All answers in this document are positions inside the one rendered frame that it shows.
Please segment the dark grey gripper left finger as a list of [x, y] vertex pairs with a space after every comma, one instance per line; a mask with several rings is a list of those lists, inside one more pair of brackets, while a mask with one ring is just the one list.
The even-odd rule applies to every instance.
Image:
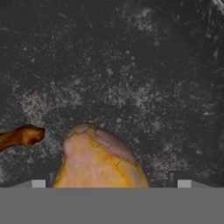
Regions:
[[50, 188], [53, 186], [55, 173], [51, 172], [45, 176], [36, 177], [16, 184], [16, 188]]

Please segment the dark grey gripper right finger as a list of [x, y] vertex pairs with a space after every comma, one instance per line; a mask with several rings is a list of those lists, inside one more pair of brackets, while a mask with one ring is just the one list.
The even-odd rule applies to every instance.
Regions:
[[196, 179], [189, 171], [170, 171], [168, 173], [169, 187], [177, 188], [203, 188], [213, 185]]

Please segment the brown chicken drumstick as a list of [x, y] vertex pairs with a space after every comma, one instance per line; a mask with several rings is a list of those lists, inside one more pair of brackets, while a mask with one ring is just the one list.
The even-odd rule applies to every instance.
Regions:
[[12, 131], [0, 133], [0, 152], [10, 147], [22, 145], [31, 147], [45, 137], [46, 130], [31, 124], [18, 127]]

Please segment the black speckled pan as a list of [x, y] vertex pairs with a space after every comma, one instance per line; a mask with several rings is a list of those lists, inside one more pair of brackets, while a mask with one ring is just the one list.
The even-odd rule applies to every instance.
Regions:
[[0, 187], [60, 167], [81, 123], [117, 134], [163, 187], [171, 171], [224, 185], [224, 0], [0, 0]]

